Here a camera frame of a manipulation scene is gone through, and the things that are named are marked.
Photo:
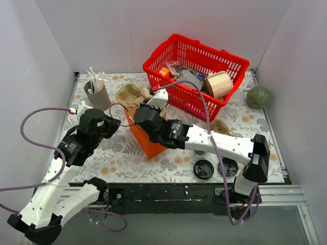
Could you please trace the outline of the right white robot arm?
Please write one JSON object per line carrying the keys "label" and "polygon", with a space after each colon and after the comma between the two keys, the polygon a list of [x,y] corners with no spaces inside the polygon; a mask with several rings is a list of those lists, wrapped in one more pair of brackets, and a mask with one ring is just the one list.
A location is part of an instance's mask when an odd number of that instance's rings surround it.
{"label": "right white robot arm", "polygon": [[266,137],[238,138],[207,130],[181,120],[165,120],[150,106],[136,110],[134,122],[149,136],[152,143],[169,149],[219,153],[220,156],[242,164],[243,170],[233,184],[232,199],[242,203],[249,198],[254,186],[268,180],[270,149]]}

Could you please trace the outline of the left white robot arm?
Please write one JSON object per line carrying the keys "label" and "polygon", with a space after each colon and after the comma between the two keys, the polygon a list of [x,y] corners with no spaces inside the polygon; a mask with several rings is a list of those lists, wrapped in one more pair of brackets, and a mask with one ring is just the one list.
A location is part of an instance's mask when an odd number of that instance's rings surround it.
{"label": "left white robot arm", "polygon": [[109,197],[106,181],[93,177],[84,181],[76,193],[60,202],[73,176],[103,139],[119,128],[120,120],[99,109],[85,109],[79,123],[67,131],[54,149],[54,158],[44,180],[20,212],[11,214],[7,223],[35,244],[52,244],[65,223],[87,205],[104,204]]}

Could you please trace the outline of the orange paper gift bag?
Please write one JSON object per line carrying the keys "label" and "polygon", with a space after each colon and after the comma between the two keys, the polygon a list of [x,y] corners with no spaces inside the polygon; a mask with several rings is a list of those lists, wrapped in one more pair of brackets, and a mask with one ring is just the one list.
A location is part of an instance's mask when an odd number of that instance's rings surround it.
{"label": "orange paper gift bag", "polygon": [[124,109],[126,119],[129,125],[130,130],[132,131],[133,135],[135,136],[136,140],[140,144],[141,148],[143,149],[144,153],[148,157],[148,159],[151,159],[161,152],[165,151],[167,148],[160,145],[159,143],[152,143],[149,140],[149,136],[145,131],[143,131],[139,126],[133,125],[134,120],[133,116],[135,114],[135,111],[138,108],[132,108],[132,107],[126,107]]}

